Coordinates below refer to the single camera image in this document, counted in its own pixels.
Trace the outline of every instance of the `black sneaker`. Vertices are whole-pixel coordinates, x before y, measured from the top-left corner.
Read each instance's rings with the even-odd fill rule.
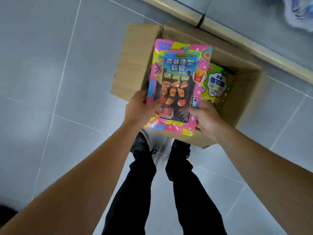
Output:
[[[150,150],[148,135],[142,129],[139,131],[133,145],[131,146],[130,152],[134,155],[135,160],[137,160],[141,155],[147,156],[147,154],[149,154],[152,156],[155,154],[157,150],[154,148],[155,146],[152,150]]]
[[[172,147],[171,152],[172,151],[175,152],[174,154],[171,154],[171,152],[170,152],[170,155],[172,157],[179,157],[179,159],[189,158],[189,156],[190,156],[190,144],[173,138],[172,143],[171,143],[171,147]],[[164,165],[163,165],[164,170],[165,170],[165,167],[167,165],[168,158],[169,158],[169,156],[167,156],[165,161],[164,161]]]

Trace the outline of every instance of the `ice cream cone illustration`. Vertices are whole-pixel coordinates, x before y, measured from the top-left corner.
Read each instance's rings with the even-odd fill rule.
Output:
[[[157,81],[160,84],[162,84],[163,70],[162,70],[162,67],[158,63],[155,63],[154,65],[154,76],[157,79]]]

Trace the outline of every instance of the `person's right hand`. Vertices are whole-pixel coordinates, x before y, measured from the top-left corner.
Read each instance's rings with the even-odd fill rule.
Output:
[[[214,142],[217,142],[218,133],[227,123],[218,115],[213,104],[201,100],[199,109],[190,106],[189,112],[198,116],[196,126],[205,134],[205,136]]]

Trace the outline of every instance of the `fabric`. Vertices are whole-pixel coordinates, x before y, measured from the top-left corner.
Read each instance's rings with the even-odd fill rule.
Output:
[[[189,161],[171,151],[166,173],[173,182],[178,220],[184,234],[226,234],[221,214],[192,168]],[[136,157],[130,169],[113,199],[102,235],[145,234],[156,167],[148,154]]]

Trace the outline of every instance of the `gray tile floor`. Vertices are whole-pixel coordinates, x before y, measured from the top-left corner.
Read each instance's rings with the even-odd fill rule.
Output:
[[[0,0],[0,203],[23,208],[118,128],[127,102],[110,88],[125,27],[167,21],[181,22],[140,0]],[[266,94],[238,128],[313,171],[312,86],[270,65],[264,70]],[[171,140],[149,135],[160,153],[146,232],[182,234],[163,170]],[[219,145],[192,147],[190,162],[228,234],[285,234]]]

